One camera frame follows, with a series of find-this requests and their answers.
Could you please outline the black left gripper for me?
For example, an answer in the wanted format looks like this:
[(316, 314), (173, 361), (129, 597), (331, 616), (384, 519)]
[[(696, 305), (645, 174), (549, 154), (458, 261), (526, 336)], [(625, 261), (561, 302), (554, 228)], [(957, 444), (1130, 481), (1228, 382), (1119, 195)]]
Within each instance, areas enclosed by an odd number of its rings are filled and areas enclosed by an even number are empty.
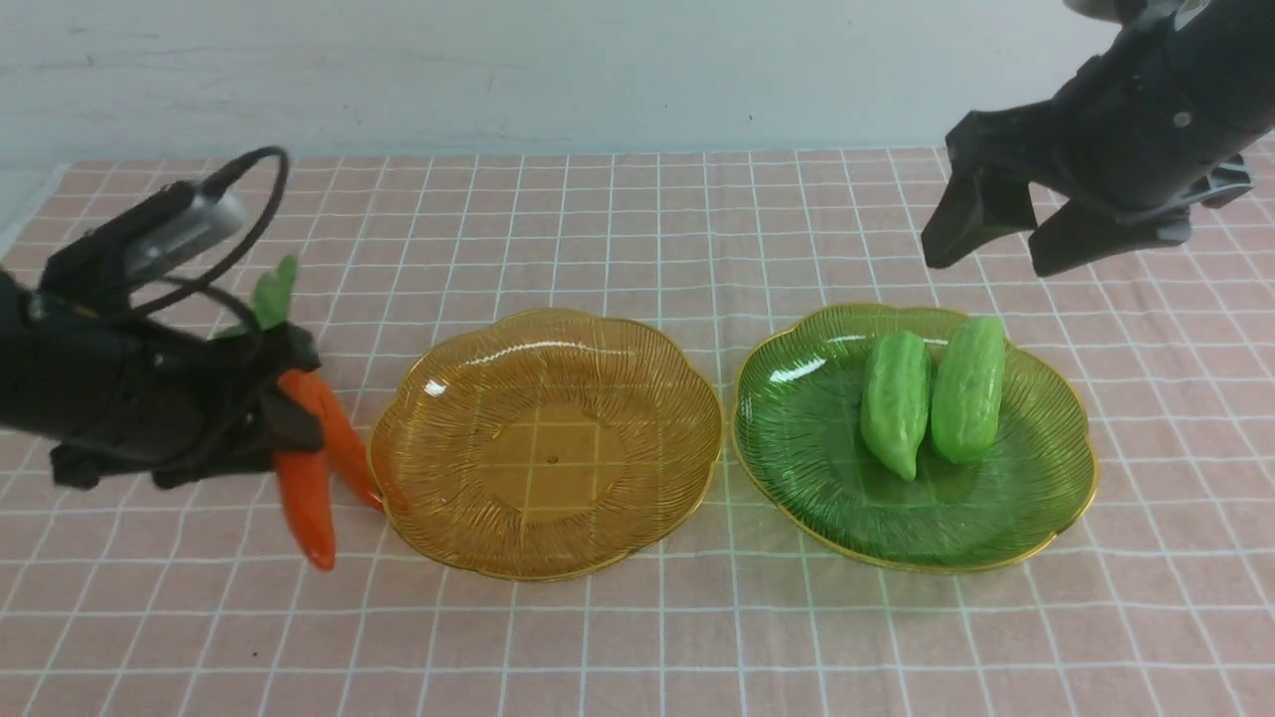
[(312, 336), (261, 327), (217, 287), (208, 295), (238, 316), (238, 336), (108, 322), (4, 273), (3, 427), (52, 441), (52, 481), (76, 490), (136, 473), (171, 490), (266, 472), (278, 453), (323, 452), (323, 422), (278, 384), (320, 366)]

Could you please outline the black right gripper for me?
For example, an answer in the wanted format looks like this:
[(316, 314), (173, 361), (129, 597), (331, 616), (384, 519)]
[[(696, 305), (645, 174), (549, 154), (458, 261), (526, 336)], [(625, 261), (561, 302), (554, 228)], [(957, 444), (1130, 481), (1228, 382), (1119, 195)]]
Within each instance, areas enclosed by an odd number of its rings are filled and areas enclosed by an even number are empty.
[[(1272, 128), (1272, 29), (1270, 1), (1148, 3), (1052, 100), (969, 114), (947, 138), (924, 264), (1034, 231), (1031, 267), (1048, 278), (1188, 241), (1187, 208), (1255, 188), (1243, 154)], [(1040, 227), (1031, 185), (1065, 198)]]

